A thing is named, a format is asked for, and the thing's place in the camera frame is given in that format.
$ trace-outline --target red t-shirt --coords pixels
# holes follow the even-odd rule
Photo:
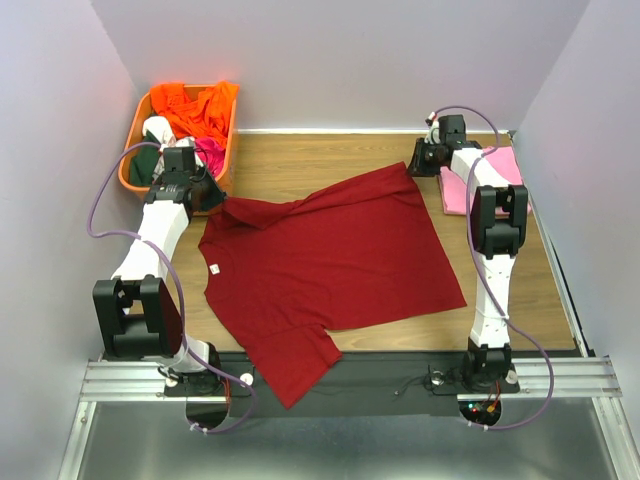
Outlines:
[[[287,408],[340,359],[325,329],[465,305],[402,163],[295,202],[229,198],[200,251],[209,305]]]

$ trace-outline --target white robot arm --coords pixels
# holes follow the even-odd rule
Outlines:
[[[171,260],[191,214],[213,208],[225,194],[206,168],[198,167],[193,148],[166,148],[164,159],[165,172],[145,197],[140,240],[134,240],[110,280],[96,282],[93,301],[108,358],[142,359],[190,374],[205,367],[187,355],[185,344],[212,365],[219,364],[217,354],[212,345],[184,332],[166,287],[167,267],[144,242]],[[135,302],[142,304],[142,313],[132,313]]]
[[[462,115],[448,115],[438,121],[432,116],[426,138],[418,138],[408,168],[412,176],[434,176],[450,168],[473,192],[470,229],[479,275],[486,280],[506,315],[509,283],[515,257],[526,234],[528,194],[524,186],[510,185],[489,162],[472,165],[482,155],[476,142],[466,138]],[[502,208],[508,216],[496,215]],[[463,365],[467,383],[486,384],[506,378],[511,369],[509,332],[501,312],[494,304],[480,277],[476,288],[476,312]]]

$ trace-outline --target white wall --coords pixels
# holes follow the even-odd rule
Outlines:
[[[516,134],[590,346],[640,438],[639,2],[593,0]]]
[[[396,129],[451,102],[515,128],[587,3],[93,0],[140,89],[230,79],[244,128]]]
[[[101,347],[91,289],[125,250],[84,227],[136,93],[86,0],[4,5],[0,44],[0,477],[46,480]],[[110,188],[97,224],[133,227],[129,200]]]

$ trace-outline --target orange laundry basket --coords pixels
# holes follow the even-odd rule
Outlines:
[[[213,85],[185,85],[184,89],[191,100],[196,100],[198,98],[198,93],[201,90],[212,86]],[[151,112],[151,95],[147,93],[142,97],[142,100],[140,100],[140,103],[138,104],[136,114],[133,117],[133,122],[131,123],[131,129],[129,130],[129,136],[127,137],[127,143],[124,147],[125,150],[131,145],[135,145],[142,141],[142,124],[147,118],[149,118]],[[236,153],[236,144],[236,100],[234,100],[231,107],[231,122],[229,123],[229,137],[227,138],[227,149],[224,154],[224,165],[222,166],[220,173],[216,176],[218,186],[227,192],[228,195],[233,193],[233,160]],[[143,199],[149,191],[149,187],[136,187],[129,183],[129,166],[131,164],[131,159],[136,154],[137,152],[135,151],[131,152],[122,159],[120,166],[118,167],[118,179],[127,190],[132,191]],[[196,213],[196,215],[209,215],[219,209],[220,207],[216,207],[209,212]]]

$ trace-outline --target wooden table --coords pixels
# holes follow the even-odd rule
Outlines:
[[[489,145],[492,139],[473,138],[483,145]],[[415,135],[241,135],[238,140],[234,195],[287,202],[392,163],[408,163]],[[476,274],[469,256],[465,221],[460,216],[444,215],[437,179],[422,178],[417,182],[468,306],[385,325],[330,332],[343,351],[467,348],[474,318]],[[203,294],[208,269],[198,242],[205,222],[204,218],[194,218],[173,256],[185,290],[187,332],[221,351],[242,350],[220,324]],[[533,215],[529,215],[527,239],[512,275],[509,312],[513,322],[544,347],[574,348]],[[514,333],[511,337],[514,349],[534,349],[524,338]]]

